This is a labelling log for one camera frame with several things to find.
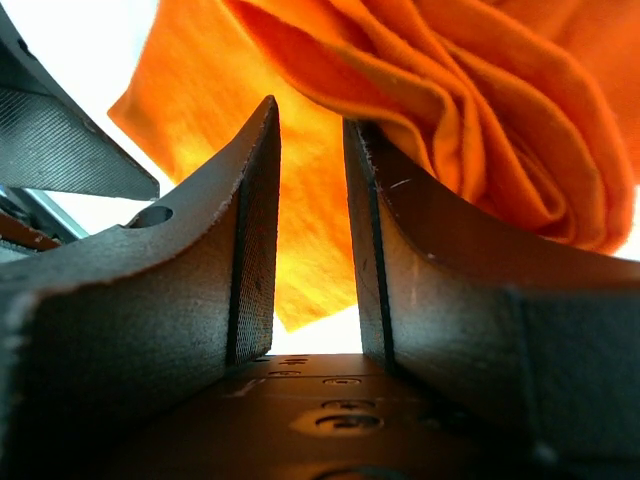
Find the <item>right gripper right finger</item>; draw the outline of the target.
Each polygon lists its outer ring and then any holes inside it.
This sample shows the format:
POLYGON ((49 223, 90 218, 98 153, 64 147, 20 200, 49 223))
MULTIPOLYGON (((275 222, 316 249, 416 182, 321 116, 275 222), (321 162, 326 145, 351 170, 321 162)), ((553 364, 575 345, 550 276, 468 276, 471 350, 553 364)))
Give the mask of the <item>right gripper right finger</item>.
POLYGON ((519 230, 342 126, 364 352, 575 459, 639 456, 639 266, 519 230))

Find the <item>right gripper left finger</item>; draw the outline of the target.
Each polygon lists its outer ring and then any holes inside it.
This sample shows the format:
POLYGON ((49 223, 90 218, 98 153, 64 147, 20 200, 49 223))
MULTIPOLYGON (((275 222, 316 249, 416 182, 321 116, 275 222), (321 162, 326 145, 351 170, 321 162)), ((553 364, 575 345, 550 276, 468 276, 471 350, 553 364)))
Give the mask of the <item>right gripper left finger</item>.
POLYGON ((1 475, 61 479, 271 344, 279 109, 128 224, 1 267, 1 475))

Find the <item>orange t shirt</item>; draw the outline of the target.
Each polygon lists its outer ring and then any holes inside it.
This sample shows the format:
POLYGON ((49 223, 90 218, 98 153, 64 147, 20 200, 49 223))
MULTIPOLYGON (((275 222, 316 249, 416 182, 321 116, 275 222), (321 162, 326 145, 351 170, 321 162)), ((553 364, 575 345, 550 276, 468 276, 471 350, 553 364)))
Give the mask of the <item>orange t shirt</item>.
POLYGON ((163 1, 114 123, 173 181, 266 96, 282 170, 275 311, 356 302, 342 121, 371 120, 468 202, 612 254, 639 181, 635 1, 163 1))

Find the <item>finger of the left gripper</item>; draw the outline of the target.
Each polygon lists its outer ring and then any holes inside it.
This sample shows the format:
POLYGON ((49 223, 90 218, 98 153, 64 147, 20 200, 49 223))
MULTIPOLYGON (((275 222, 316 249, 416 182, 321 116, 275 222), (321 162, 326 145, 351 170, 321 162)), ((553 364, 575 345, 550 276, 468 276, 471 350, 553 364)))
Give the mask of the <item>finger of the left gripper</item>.
POLYGON ((155 200, 158 181, 54 80, 1 11, 1 184, 155 200))

